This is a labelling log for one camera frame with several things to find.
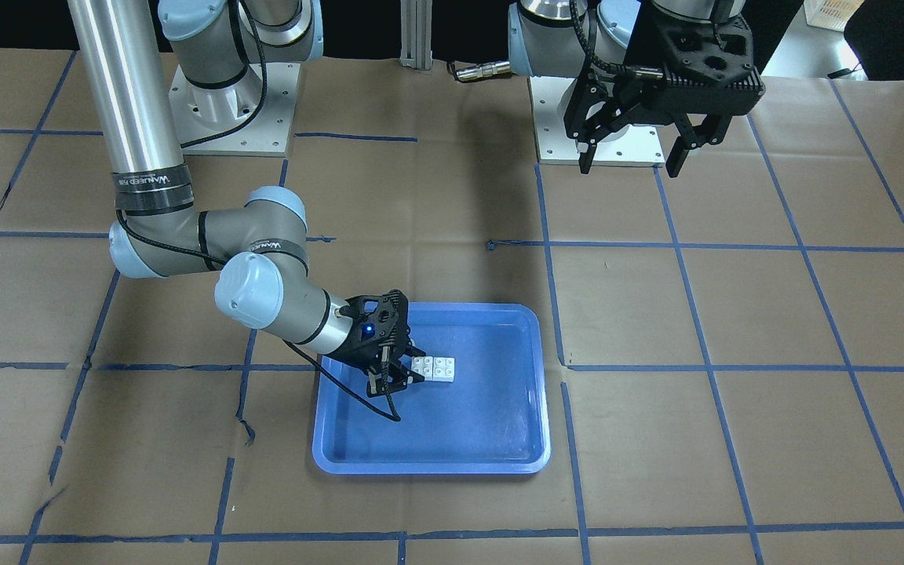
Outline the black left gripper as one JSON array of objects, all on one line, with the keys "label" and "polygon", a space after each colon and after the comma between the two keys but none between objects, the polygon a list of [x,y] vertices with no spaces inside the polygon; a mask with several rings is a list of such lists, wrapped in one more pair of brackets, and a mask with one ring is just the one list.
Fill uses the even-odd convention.
[{"label": "black left gripper", "polygon": [[602,8],[570,10],[584,61],[563,124],[581,175],[591,172],[598,144],[625,126],[674,125],[665,169],[676,178],[692,151],[724,142],[732,119],[764,96],[739,8],[642,8],[622,62],[596,50],[604,17]]}]

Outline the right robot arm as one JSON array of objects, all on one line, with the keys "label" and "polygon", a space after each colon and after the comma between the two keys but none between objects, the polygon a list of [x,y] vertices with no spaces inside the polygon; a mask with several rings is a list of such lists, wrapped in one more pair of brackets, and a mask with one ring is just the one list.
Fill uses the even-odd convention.
[{"label": "right robot arm", "polygon": [[422,382],[424,352],[410,337],[398,290],[342,300],[308,277],[301,197],[281,186],[253,191],[239,209],[200,212],[173,117],[146,2],[71,1],[73,25],[114,166],[110,253],[126,278],[219,272],[220,311],[361,370],[370,397]]}]

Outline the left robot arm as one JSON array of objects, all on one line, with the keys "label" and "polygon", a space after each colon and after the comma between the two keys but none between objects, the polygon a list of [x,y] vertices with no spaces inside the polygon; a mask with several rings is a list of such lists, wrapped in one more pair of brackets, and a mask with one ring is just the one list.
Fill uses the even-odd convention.
[{"label": "left robot arm", "polygon": [[516,1],[508,11],[514,74],[568,78],[564,136],[581,174],[628,126],[675,126],[665,168],[720,144],[765,94],[742,1]]}]

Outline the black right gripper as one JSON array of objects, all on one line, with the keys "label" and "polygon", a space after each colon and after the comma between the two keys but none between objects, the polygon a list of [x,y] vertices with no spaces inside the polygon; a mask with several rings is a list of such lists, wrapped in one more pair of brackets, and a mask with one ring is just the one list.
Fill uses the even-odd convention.
[{"label": "black right gripper", "polygon": [[[402,290],[384,294],[360,294],[342,305],[342,317],[352,320],[352,328],[333,359],[354,367],[367,375],[366,394],[370,398],[406,390],[414,383],[412,370],[422,369],[427,353],[411,343],[408,323],[409,300]],[[388,361],[406,370],[390,370],[385,374],[383,354],[388,348]]]}]

